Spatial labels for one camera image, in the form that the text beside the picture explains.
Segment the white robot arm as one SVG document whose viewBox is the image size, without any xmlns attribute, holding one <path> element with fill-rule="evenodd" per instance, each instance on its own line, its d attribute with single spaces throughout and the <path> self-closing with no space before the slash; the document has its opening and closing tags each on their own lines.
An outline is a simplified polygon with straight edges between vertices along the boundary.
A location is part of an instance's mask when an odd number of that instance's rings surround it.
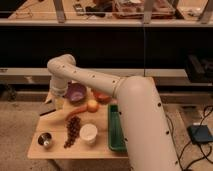
<svg viewBox="0 0 213 171">
<path fill-rule="evenodd" d="M 162 102 L 149 77 L 119 77 L 78 68 L 70 54 L 47 63 L 50 91 L 66 93 L 71 80 L 117 100 L 131 171 L 181 171 Z"/>
</svg>

